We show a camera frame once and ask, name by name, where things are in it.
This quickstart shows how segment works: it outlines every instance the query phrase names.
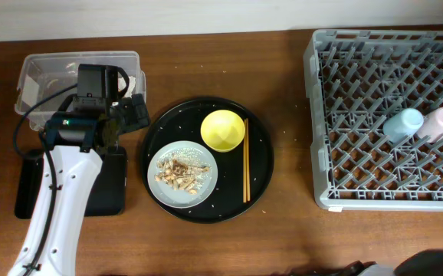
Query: brown wooden surface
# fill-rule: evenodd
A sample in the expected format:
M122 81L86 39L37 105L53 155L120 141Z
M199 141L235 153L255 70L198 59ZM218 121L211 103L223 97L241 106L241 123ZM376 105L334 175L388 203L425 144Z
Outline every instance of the brown wooden surface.
M153 119L200 95L245 105L270 130L276 159L271 184L252 209L228 222L198 225L171 216L147 194L137 162L146 130L122 136L130 158L126 210L84 219L77 275L254 275L355 260L396 266L418 251L443 248L443 213L332 213L315 204L302 62L312 32L0 43L0 275L13 265L29 225L13 214L21 168L11 147L18 75L26 55L62 51L138 52ZM20 137L23 148L38 146L27 126Z

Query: chopstick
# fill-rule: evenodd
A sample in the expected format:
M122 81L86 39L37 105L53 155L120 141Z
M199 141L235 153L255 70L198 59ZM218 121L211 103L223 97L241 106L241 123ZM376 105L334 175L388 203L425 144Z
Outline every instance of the chopstick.
M244 120L244 203L251 201L251 173L249 166L249 120Z

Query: white wall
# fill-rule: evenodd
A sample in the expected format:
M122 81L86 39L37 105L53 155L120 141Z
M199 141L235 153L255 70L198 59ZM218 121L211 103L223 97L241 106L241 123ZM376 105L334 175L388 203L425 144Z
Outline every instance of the white wall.
M0 41L443 23L443 0L0 0Z

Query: yellow cup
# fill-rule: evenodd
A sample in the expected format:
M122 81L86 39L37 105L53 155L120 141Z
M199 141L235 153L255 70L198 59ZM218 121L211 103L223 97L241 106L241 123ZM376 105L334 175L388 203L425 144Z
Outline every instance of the yellow cup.
M211 112L201 124L201 138L220 153L234 149L245 136L244 121L230 110Z

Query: food on plate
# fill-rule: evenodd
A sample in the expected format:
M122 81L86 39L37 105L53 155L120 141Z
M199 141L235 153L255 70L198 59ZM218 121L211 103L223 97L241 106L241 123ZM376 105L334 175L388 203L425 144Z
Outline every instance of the food on plate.
M174 190L186 191L191 195L198 193L202 186L202 174L210 170L208 166L187 165L175 157L157 162L157 167L163 171L155 175L157 182L164 182Z

